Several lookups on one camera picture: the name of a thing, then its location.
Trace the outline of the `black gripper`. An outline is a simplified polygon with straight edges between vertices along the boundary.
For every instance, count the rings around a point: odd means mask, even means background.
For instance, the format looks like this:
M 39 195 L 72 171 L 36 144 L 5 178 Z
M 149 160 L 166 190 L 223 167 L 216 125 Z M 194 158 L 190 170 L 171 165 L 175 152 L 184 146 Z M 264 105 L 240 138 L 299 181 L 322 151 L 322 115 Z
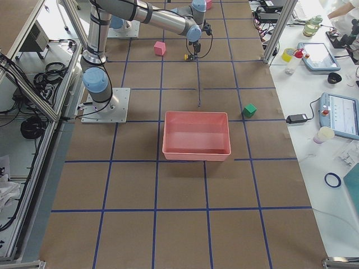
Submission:
M 197 55 L 201 51 L 201 44 L 199 42 L 194 42 L 193 49 L 194 49 L 194 61 L 197 61 Z

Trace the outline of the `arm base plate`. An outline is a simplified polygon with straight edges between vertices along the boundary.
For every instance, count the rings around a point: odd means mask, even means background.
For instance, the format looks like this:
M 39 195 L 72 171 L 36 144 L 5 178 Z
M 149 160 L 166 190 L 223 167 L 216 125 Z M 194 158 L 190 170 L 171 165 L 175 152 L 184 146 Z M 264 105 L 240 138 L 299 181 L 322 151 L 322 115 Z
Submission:
M 91 104 L 84 107 L 84 116 L 81 117 L 81 123 L 126 123 L 130 91 L 130 88 L 113 88 L 113 94 L 109 104 L 107 104 L 107 102 L 102 104 L 93 102 L 90 94 L 88 94 L 86 102 L 90 102 Z
M 108 38 L 110 39 L 129 39 L 138 38 L 140 23 L 138 21 L 126 21 L 118 17 L 112 17 Z

